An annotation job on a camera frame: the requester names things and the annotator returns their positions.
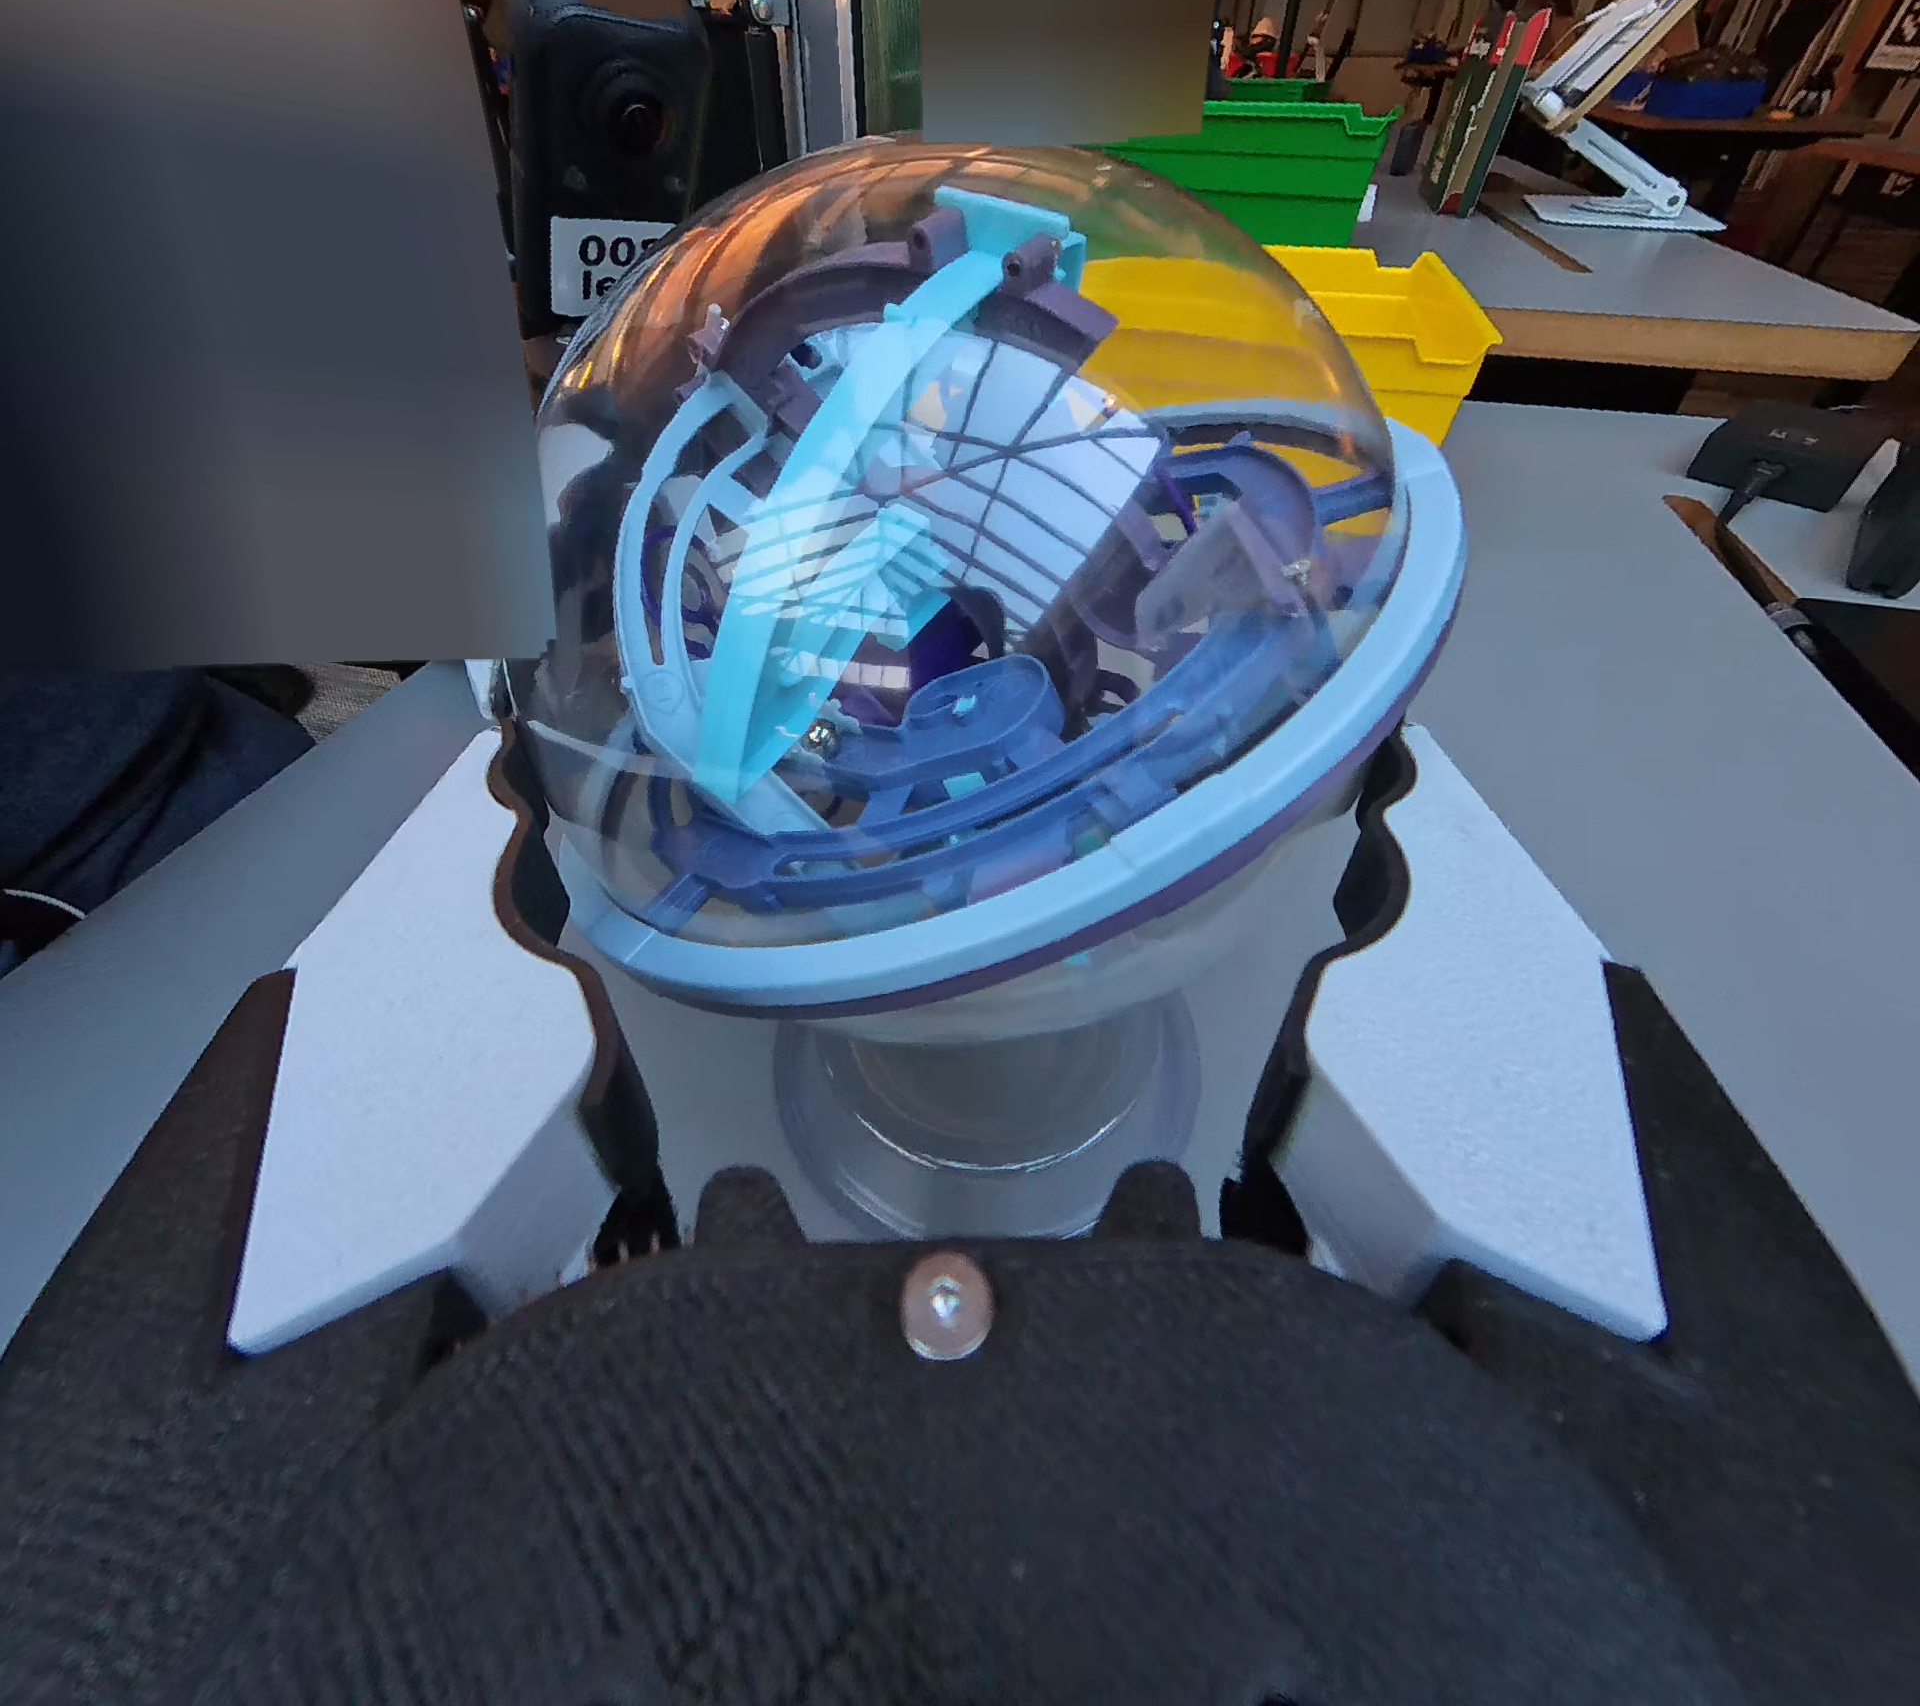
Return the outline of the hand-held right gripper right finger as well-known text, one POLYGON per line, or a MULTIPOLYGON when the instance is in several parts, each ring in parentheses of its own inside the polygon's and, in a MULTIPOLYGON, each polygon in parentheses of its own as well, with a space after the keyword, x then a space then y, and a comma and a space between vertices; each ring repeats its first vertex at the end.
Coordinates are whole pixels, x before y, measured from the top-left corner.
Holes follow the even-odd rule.
POLYGON ((1461 1263, 1663 1334, 1607 950, 1421 726, 1366 770, 1334 913, 1248 1114, 1236 1230, 1404 1308, 1461 1263))

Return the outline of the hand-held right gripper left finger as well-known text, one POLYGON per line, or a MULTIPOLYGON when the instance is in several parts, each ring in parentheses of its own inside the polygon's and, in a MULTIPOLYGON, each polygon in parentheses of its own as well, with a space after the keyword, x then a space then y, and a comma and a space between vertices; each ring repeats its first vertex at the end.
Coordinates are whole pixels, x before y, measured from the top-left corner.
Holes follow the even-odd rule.
POLYGON ((669 1245, 653 1106, 509 728, 480 732, 290 958, 227 1345, 262 1357, 414 1283, 491 1316, 669 1245))

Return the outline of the clear plastic maze ball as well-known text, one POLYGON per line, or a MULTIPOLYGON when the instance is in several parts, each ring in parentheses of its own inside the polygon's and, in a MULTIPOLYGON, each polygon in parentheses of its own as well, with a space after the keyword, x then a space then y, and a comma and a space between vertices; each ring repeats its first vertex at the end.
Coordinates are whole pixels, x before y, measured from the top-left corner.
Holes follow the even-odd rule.
POLYGON ((1152 926, 1340 809, 1448 636, 1442 453, 1121 158, 861 139, 550 253, 508 698, 657 994, 866 1017, 1152 926))

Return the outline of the clear plastic ball stand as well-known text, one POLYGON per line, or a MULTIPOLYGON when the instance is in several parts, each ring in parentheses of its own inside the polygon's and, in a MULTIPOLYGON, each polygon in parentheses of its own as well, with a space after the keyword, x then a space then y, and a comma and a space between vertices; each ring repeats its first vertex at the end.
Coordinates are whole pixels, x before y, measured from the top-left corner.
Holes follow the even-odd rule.
POLYGON ((1072 1238, 1129 1167, 1175 1162, 1202 1074, 1182 994, 1026 1038, 896 1043, 781 1022, 798 1168, 867 1238, 1072 1238))

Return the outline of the person's leg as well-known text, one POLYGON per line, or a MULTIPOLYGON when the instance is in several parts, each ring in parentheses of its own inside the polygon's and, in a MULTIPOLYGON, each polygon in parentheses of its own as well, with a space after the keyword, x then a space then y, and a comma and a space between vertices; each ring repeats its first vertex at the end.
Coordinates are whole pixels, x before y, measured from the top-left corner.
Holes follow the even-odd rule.
POLYGON ((301 759, 294 664, 1 674, 1 972, 301 759))

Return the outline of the black desk mat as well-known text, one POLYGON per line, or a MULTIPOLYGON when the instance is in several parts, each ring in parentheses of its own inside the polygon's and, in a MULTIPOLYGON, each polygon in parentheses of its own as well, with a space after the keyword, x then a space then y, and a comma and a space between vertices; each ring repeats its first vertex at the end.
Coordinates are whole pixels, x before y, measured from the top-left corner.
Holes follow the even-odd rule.
POLYGON ((1870 688, 1886 710, 1918 725, 1918 608, 1878 599, 1802 596, 1794 608, 1805 616, 1821 648, 1870 688))

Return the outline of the green storage bin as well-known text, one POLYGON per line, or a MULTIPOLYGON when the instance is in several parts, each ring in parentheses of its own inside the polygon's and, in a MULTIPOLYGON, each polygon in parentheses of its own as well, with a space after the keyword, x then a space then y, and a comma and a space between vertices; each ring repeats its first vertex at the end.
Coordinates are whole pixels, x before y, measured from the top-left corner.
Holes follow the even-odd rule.
POLYGON ((1371 114, 1314 80, 1232 80, 1195 135, 1099 147, 1212 206, 1261 246, 1343 248, 1398 111, 1371 114))

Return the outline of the black power adapter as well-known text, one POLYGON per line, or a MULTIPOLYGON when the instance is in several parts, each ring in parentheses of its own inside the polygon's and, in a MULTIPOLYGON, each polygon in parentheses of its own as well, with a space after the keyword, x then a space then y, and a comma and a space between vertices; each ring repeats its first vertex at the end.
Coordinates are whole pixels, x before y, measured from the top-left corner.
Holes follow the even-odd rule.
POLYGON ((1825 514, 1842 505, 1888 436, 1884 423, 1859 411, 1759 400, 1707 432, 1685 481, 1728 494, 1724 524, 1761 498, 1825 514))
POLYGON ((1900 449, 1859 512, 1842 582, 1884 601, 1918 589, 1918 443, 1900 449))

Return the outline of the yellow storage bin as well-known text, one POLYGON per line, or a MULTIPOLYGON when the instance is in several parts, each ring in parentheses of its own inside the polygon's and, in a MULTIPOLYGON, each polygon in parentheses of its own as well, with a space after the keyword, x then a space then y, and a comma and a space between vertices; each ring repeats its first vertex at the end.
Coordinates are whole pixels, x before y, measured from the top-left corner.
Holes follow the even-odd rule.
POLYGON ((1432 253, 1391 269, 1354 246, 1267 246, 1271 269, 1171 257, 1095 261, 1079 290, 1116 329, 1085 375, 1133 406, 1366 388, 1390 420, 1443 443, 1501 337, 1432 253))

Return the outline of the green and red book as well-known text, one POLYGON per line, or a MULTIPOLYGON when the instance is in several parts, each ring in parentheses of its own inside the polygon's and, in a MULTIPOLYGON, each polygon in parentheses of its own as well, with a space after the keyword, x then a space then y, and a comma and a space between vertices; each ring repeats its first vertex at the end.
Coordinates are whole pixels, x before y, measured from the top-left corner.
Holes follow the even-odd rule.
POLYGON ((1554 20, 1549 6, 1533 12, 1487 6, 1474 20, 1420 173, 1420 197, 1432 212, 1474 214, 1554 20))

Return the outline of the wooden board document stand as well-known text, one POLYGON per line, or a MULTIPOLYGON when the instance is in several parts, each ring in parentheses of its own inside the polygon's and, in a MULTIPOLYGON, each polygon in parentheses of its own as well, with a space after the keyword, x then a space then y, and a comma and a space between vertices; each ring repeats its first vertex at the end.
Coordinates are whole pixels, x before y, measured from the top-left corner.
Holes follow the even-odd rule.
POLYGON ((1689 206, 1685 187, 1598 125, 1598 111, 1627 70, 1668 37, 1696 0, 1612 0, 1590 12, 1574 37, 1522 86, 1529 117, 1616 197, 1531 193, 1526 205, 1556 227, 1715 234, 1722 220, 1689 206))

